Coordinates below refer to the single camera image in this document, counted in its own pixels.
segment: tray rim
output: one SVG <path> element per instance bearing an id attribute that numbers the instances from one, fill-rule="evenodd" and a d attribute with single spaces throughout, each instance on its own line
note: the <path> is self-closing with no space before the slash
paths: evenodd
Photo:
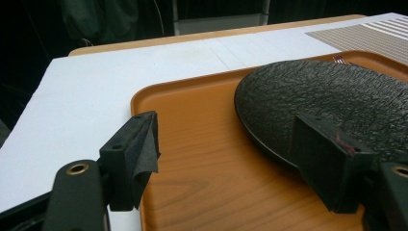
<path id="1" fill-rule="evenodd" d="M 388 57 L 385 57 L 383 55 L 373 53 L 373 52 L 368 52 L 368 51 L 360 51 L 360 50 L 350 50 L 350 51 L 344 51 L 344 52 L 337 52 L 337 53 L 331 53 L 331 54 L 326 54 L 326 55 L 321 55 L 321 56 L 315 56 L 315 57 L 309 57 L 301 60 L 318 60 L 318 61 L 327 61 L 327 62 L 333 62 L 332 57 L 335 55 L 354 55 L 354 56 L 372 56 L 374 57 L 377 61 L 386 61 L 391 63 L 392 65 L 396 66 L 396 68 L 399 69 L 400 72 L 403 72 L 406 70 L 406 78 L 408 80 L 408 65 L 397 62 L 395 60 L 392 60 Z M 136 114 L 137 108 L 135 107 L 136 102 L 139 100 L 139 98 L 143 98 L 146 95 L 149 95 L 152 91 L 156 91 L 159 89 L 159 93 L 163 93 L 165 91 L 172 91 L 173 87 L 177 87 L 177 89 L 183 89 L 185 87 L 190 87 L 191 83 L 194 85 L 197 85 L 195 87 L 201 88 L 201 85 L 204 84 L 206 85 L 209 82 L 209 78 L 211 79 L 210 82 L 229 82 L 229 81 L 236 81 L 237 77 L 236 74 L 239 73 L 249 73 L 257 68 L 259 68 L 261 65 L 257 66 L 252 66 L 252 67 L 247 67 L 247 68 L 241 68 L 241 69 L 236 69 L 236 70 L 229 70 L 229 71 L 222 71 L 219 73 L 214 73 L 214 74 L 208 74 L 208 75 L 203 75 L 203 76 L 197 76 L 197 77 L 191 77 L 188 79 L 182 79 L 182 80 L 176 80 L 176 81 L 169 81 L 169 82 L 164 82 L 164 83 L 159 83 L 159 84 L 154 84 L 148 87 L 145 87 L 138 92 L 136 92 L 131 100 L 131 114 L 134 116 Z M 140 225 L 141 225 L 141 230 L 147 230 L 147 224 L 145 221 L 145 210 L 144 203 L 140 205 Z"/>

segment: white surface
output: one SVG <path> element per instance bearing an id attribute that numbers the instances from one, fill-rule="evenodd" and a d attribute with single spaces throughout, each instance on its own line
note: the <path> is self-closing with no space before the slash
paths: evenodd
<path id="1" fill-rule="evenodd" d="M 55 59 L 0 149 L 0 213 L 49 192 L 60 167 L 97 160 L 99 148 L 130 118 L 132 96 L 144 87 L 335 53 L 304 33 L 401 16 Z M 110 213 L 110 219 L 114 231 L 140 230 L 138 211 Z"/>

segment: orange tray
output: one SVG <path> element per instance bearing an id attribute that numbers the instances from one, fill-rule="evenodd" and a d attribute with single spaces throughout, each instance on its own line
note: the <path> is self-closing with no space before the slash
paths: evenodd
<path id="1" fill-rule="evenodd" d="M 408 67 L 368 52 L 349 62 L 408 82 Z M 311 58 L 332 62 L 332 55 Z M 327 211 L 300 174 L 274 162 L 251 141 L 234 109 L 234 92 L 254 68 L 155 85 L 136 93 L 132 115 L 159 120 L 159 173 L 140 205 L 150 230 L 363 230 L 364 208 Z"/>

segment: black textured plate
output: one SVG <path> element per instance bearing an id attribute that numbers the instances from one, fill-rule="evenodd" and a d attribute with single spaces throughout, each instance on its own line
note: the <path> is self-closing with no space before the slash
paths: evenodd
<path id="1" fill-rule="evenodd" d="M 264 65 L 235 92 L 243 126 L 268 154 L 288 156 L 293 117 L 320 116 L 379 155 L 408 153 L 408 83 L 359 66 L 320 61 Z"/>

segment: metal grommet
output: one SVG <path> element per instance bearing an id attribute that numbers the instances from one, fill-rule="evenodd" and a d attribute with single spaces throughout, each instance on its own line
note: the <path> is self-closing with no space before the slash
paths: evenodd
<path id="1" fill-rule="evenodd" d="M 395 174 L 408 178 L 408 168 L 407 167 L 392 167 Z"/>
<path id="2" fill-rule="evenodd" d="M 85 171 L 87 171 L 89 168 L 88 164 L 84 164 L 84 163 L 80 163 L 80 164 L 76 164 L 74 166 L 69 167 L 66 170 L 66 174 L 68 175 L 78 175 L 81 173 L 84 173 Z"/>

